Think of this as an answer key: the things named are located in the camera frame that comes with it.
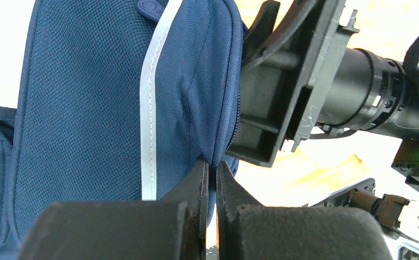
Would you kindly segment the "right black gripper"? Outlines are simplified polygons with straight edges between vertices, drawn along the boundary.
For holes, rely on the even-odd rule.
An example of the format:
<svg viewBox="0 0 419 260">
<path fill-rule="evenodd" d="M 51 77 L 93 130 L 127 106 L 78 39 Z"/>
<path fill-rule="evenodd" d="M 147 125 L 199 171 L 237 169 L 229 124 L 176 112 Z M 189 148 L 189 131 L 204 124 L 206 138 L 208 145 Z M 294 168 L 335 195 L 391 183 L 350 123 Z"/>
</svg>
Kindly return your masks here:
<svg viewBox="0 0 419 260">
<path fill-rule="evenodd" d="M 294 152 L 317 123 L 353 34 L 357 11 L 345 1 L 293 1 L 277 22 L 265 1 L 243 40 L 240 118 L 229 156 L 271 167 Z"/>
</svg>

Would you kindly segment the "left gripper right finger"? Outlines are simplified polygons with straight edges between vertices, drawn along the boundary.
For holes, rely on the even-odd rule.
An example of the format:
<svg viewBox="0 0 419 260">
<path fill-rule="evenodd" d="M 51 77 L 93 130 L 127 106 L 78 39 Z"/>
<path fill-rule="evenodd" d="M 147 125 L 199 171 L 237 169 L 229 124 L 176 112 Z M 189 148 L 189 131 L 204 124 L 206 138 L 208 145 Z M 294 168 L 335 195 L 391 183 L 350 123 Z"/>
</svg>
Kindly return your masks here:
<svg viewBox="0 0 419 260">
<path fill-rule="evenodd" d="M 222 162 L 217 178 L 220 259 L 390 259 L 382 230 L 354 208 L 269 207 Z"/>
</svg>

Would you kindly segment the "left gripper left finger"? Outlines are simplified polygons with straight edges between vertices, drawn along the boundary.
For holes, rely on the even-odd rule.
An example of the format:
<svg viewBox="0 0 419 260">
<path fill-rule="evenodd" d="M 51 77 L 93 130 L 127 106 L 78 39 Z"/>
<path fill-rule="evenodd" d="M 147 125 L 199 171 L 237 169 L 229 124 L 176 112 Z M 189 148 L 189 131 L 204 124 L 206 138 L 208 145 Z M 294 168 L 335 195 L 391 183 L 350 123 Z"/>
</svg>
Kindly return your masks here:
<svg viewBox="0 0 419 260">
<path fill-rule="evenodd" d="M 208 163 L 157 201 L 58 202 L 29 232 L 19 259 L 204 259 Z"/>
</svg>

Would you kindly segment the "navy blue backpack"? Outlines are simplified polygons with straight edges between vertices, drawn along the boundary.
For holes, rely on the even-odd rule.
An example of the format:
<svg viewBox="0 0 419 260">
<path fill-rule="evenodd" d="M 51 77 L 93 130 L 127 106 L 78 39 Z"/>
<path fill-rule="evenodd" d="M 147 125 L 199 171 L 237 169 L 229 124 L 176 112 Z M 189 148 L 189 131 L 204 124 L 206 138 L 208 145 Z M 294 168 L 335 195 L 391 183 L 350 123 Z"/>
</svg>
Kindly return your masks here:
<svg viewBox="0 0 419 260">
<path fill-rule="evenodd" d="M 53 202 L 156 200 L 238 127 L 234 1 L 36 1 L 18 107 L 0 107 L 0 259 Z"/>
</svg>

